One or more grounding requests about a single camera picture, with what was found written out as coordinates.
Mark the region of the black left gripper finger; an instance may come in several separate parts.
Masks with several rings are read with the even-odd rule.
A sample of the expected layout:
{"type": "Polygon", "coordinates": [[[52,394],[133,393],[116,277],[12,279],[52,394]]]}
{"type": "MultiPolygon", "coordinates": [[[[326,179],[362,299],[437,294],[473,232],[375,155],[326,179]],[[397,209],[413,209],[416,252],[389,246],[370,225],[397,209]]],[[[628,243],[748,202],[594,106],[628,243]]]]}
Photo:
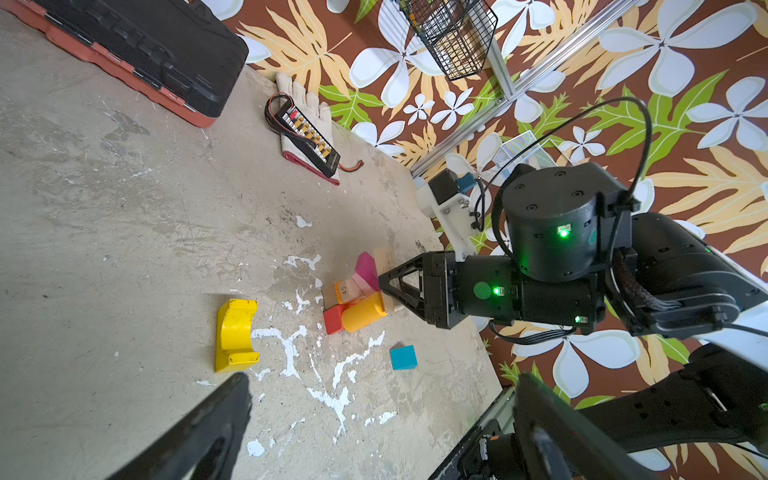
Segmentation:
{"type": "Polygon", "coordinates": [[[249,379],[235,373],[113,479],[230,479],[250,420],[249,379]]]}

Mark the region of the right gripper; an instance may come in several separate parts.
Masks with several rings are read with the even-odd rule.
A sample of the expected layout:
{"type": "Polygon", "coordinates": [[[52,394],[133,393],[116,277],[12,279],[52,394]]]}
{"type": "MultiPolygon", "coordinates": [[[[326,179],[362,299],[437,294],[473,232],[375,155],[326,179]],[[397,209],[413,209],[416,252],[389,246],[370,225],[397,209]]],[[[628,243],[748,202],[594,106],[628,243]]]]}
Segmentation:
{"type": "MultiPolygon", "coordinates": [[[[506,256],[431,252],[399,262],[377,252],[387,313],[408,310],[441,329],[469,316],[503,325],[522,318],[521,274],[506,256]]],[[[514,428],[530,479],[653,479],[655,475],[531,374],[515,388],[514,428]]]]}

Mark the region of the teal block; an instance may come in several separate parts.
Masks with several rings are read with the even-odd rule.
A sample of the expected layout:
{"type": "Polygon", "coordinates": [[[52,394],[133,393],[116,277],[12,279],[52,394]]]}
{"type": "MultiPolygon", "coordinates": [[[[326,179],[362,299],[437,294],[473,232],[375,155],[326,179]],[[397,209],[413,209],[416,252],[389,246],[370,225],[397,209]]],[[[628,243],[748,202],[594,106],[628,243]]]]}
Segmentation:
{"type": "Polygon", "coordinates": [[[418,358],[413,345],[393,348],[390,351],[390,360],[395,371],[413,370],[418,366],[418,358]]]}

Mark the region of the yellow arch block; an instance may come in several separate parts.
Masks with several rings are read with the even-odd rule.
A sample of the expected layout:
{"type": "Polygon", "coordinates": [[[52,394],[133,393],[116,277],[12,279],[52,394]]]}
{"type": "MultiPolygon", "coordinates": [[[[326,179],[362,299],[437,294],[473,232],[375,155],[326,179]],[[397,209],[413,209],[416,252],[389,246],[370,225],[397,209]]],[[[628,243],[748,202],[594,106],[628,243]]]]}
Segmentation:
{"type": "Polygon", "coordinates": [[[252,346],[253,318],[258,311],[254,300],[230,299],[217,313],[214,371],[244,371],[260,360],[252,346]]]}

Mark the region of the yellow cylinder block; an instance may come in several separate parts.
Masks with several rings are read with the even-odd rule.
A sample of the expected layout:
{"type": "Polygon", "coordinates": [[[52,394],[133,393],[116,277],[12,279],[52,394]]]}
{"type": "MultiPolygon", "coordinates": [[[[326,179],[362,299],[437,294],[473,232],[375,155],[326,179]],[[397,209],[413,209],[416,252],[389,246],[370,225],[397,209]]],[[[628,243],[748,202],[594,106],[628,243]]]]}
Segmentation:
{"type": "Polygon", "coordinates": [[[342,313],[341,322],[345,331],[356,332],[386,316],[383,297],[380,292],[375,292],[346,308],[342,313]]]}

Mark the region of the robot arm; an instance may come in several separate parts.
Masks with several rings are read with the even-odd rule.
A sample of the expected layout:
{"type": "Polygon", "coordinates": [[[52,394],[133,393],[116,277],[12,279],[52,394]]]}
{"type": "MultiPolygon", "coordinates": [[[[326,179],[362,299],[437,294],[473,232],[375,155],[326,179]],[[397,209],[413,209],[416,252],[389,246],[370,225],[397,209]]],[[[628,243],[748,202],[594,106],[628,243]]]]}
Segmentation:
{"type": "MultiPolygon", "coordinates": [[[[611,306],[635,336],[766,335],[740,323],[766,305],[766,285],[669,217],[641,212],[633,191],[597,165],[520,165],[492,216],[509,224],[526,321],[586,331],[611,306]]],[[[746,442],[765,452],[766,355],[709,343],[682,370],[585,415],[630,451],[746,442]]]]}

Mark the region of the orange block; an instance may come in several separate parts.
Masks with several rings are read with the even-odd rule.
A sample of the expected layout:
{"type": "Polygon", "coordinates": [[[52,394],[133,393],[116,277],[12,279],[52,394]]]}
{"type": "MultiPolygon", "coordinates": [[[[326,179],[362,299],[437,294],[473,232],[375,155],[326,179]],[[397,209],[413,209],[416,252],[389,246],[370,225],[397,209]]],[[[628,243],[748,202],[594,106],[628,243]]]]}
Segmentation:
{"type": "Polygon", "coordinates": [[[364,294],[352,279],[340,280],[334,284],[336,301],[340,305],[354,304],[364,294]]]}

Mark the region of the magenta block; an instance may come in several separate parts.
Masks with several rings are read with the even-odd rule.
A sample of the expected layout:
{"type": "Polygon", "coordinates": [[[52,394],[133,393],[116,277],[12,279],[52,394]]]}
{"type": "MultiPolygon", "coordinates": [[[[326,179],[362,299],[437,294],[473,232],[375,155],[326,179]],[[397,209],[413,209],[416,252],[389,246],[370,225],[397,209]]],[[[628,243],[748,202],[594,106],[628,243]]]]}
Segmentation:
{"type": "Polygon", "coordinates": [[[367,251],[362,252],[358,256],[354,273],[366,277],[368,282],[376,287],[377,292],[380,291],[376,262],[374,257],[367,251]]]}

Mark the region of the red block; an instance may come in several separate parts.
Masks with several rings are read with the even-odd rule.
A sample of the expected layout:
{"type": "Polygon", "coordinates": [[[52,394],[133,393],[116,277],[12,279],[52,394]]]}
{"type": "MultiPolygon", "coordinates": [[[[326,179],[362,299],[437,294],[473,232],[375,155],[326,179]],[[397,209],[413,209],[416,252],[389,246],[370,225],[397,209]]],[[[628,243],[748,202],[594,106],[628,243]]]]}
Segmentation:
{"type": "Polygon", "coordinates": [[[328,335],[334,335],[346,330],[343,324],[343,314],[350,308],[350,304],[334,305],[323,312],[325,330],[328,335]]]}

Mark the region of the light pink rectangular block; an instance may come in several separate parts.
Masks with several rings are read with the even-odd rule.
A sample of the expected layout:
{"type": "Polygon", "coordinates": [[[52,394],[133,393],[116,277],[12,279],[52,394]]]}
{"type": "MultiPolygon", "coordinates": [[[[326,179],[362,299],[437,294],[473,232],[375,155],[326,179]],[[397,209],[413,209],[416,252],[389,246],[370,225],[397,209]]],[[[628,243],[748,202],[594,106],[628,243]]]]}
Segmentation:
{"type": "Polygon", "coordinates": [[[354,273],[352,276],[352,280],[354,284],[357,286],[357,288],[360,290],[361,295],[363,297],[367,297],[369,295],[372,295],[377,292],[376,287],[372,286],[366,277],[361,276],[358,273],[354,273]]]}

